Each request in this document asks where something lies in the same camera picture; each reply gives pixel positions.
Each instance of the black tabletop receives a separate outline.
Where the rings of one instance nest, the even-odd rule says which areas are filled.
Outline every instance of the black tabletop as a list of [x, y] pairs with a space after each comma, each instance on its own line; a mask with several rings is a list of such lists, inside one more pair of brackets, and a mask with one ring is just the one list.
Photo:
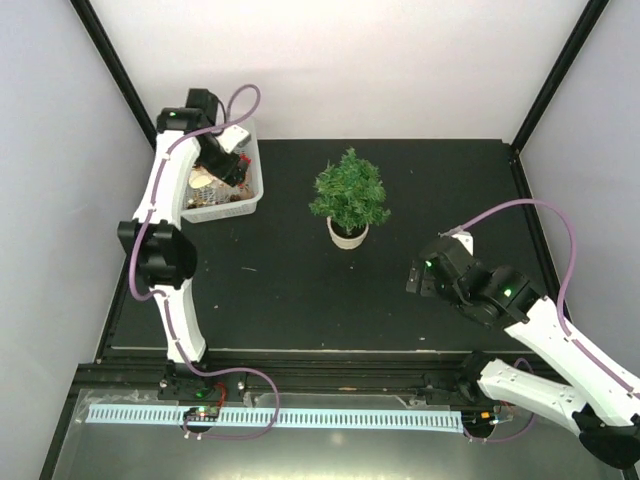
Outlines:
[[[338, 249], [309, 211], [313, 181], [353, 146], [380, 167], [391, 218], [363, 245]], [[189, 224], [198, 250], [193, 297], [211, 349], [522, 351], [445, 302], [405, 293], [411, 259], [438, 232], [517, 198], [497, 140], [286, 140], [259, 144], [265, 194], [256, 213]], [[543, 286], [521, 209], [472, 229], [475, 255]], [[155, 302], [124, 291], [113, 348], [166, 348]]]

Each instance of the basket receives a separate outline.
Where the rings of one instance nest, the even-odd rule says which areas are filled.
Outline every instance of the basket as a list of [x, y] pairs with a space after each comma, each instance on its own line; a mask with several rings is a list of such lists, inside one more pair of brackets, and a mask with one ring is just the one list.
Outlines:
[[182, 218], [191, 223], [208, 222], [210, 220], [219, 220], [221, 218], [237, 217], [238, 215], [248, 215], [256, 211], [258, 201], [264, 194], [262, 185], [262, 169], [260, 168], [260, 152], [258, 151], [258, 139], [256, 136], [255, 124], [252, 119], [248, 119], [240, 124], [242, 128], [251, 133], [251, 140], [242, 148], [237, 148], [235, 152], [238, 155], [244, 154], [251, 159], [247, 174], [250, 180], [247, 186], [253, 192], [253, 197], [247, 200], [238, 200], [235, 202], [224, 203], [221, 205], [210, 205], [198, 208], [187, 209], [189, 200], [198, 198], [199, 201], [214, 202], [216, 197], [216, 188], [206, 186], [204, 188], [193, 189], [187, 185], [185, 198], [182, 206]]

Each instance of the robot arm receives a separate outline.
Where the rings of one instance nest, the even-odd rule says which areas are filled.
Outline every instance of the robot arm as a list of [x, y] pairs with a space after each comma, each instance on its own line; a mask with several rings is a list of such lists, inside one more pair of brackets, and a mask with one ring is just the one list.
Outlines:
[[522, 372], [480, 356], [471, 380], [489, 398], [519, 405], [576, 434], [616, 468], [640, 459], [640, 379], [624, 370], [575, 326], [555, 303], [511, 267], [486, 269], [466, 232], [444, 236], [420, 253], [407, 290], [449, 300], [463, 315], [528, 346], [570, 384]]
[[[121, 222], [118, 227], [118, 237], [125, 252], [135, 257], [129, 281], [135, 281], [138, 272], [153, 292], [167, 336], [167, 357], [176, 364], [184, 363], [184, 359], [173, 338], [179, 339], [186, 359], [191, 363], [200, 361], [206, 351], [191, 296], [196, 250], [180, 228], [187, 179], [196, 164], [234, 186], [244, 181], [248, 166], [233, 153], [250, 138], [249, 132], [237, 125], [228, 126], [217, 136], [205, 133], [183, 138], [215, 126], [217, 106], [215, 95], [207, 90], [191, 89], [185, 107], [162, 111], [158, 117], [157, 148], [146, 191], [133, 220]], [[135, 242], [141, 234], [143, 237], [136, 250]]]

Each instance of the plant pot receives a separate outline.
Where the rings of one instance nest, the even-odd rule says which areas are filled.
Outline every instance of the plant pot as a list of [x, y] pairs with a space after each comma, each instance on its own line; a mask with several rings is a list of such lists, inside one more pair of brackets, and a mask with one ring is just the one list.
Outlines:
[[329, 234], [331, 235], [331, 240], [333, 240], [333, 243], [335, 243], [339, 248], [343, 250], [353, 250], [354, 248], [359, 247], [367, 236], [367, 233], [369, 233], [369, 225], [367, 225], [364, 229], [364, 232], [356, 237], [346, 238], [340, 236], [333, 229], [331, 217], [327, 217], [327, 227], [329, 228]]

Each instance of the plant foliage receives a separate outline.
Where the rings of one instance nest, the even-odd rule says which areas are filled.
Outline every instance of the plant foliage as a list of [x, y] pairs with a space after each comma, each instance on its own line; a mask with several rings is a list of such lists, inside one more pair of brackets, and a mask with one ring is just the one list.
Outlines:
[[349, 148], [338, 165], [327, 165], [316, 178], [317, 198], [309, 204], [311, 212], [331, 217], [348, 235], [369, 225], [382, 225], [391, 212], [382, 207], [386, 198], [378, 168], [358, 158]]

